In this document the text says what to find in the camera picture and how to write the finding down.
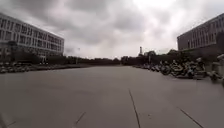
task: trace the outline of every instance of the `scooter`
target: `scooter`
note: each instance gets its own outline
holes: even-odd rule
[[[222,81],[224,87],[224,54],[217,57],[219,63],[213,63],[213,70],[209,73],[212,83],[216,83],[218,80]]]
[[[169,65],[161,65],[160,67],[160,72],[163,74],[163,75],[169,75],[170,72],[171,72],[171,68]]]
[[[155,72],[156,71],[156,67],[155,66],[151,66],[151,71]]]
[[[155,66],[155,71],[156,71],[156,72],[159,72],[159,71],[160,71],[160,69],[159,69],[159,66],[158,66],[158,65],[156,65],[156,66]]]
[[[178,64],[172,64],[170,66],[171,68],[171,71],[170,71],[170,74],[173,75],[174,77],[177,77],[179,75],[185,75],[186,71],[185,71],[185,68],[181,65],[178,65]]]

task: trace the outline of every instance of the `cloud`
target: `cloud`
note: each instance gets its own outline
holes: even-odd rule
[[[224,12],[221,0],[0,2],[1,12],[62,36],[65,54],[83,57],[137,55],[140,46],[162,53],[176,48],[181,33]]]

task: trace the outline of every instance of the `building facade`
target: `building facade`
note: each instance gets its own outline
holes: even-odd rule
[[[221,14],[177,37],[178,50],[194,55],[219,55],[218,33],[224,32],[224,14]]]
[[[17,43],[18,50],[32,52],[40,57],[62,55],[64,39],[35,26],[0,13],[0,59],[10,55],[7,42]]]

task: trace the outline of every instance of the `tower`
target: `tower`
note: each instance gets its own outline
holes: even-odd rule
[[[140,53],[139,55],[143,55],[142,47],[140,47]]]

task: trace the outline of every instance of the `lamp post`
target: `lamp post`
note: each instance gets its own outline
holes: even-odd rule
[[[78,64],[78,55],[76,56],[75,63]]]

